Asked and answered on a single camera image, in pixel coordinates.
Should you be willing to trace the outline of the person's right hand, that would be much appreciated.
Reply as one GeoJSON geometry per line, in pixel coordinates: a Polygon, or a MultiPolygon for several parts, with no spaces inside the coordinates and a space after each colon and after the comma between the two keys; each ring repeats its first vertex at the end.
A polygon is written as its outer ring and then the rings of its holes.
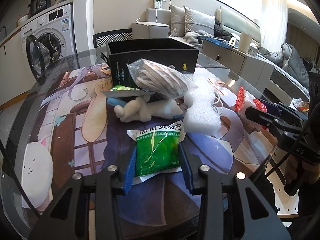
{"type": "MultiPolygon", "coordinates": [[[[302,168],[306,171],[306,179],[310,184],[314,184],[319,180],[319,164],[310,165],[302,162],[302,168]]],[[[290,155],[286,160],[285,180],[287,183],[297,178],[298,160],[290,155]]]]}

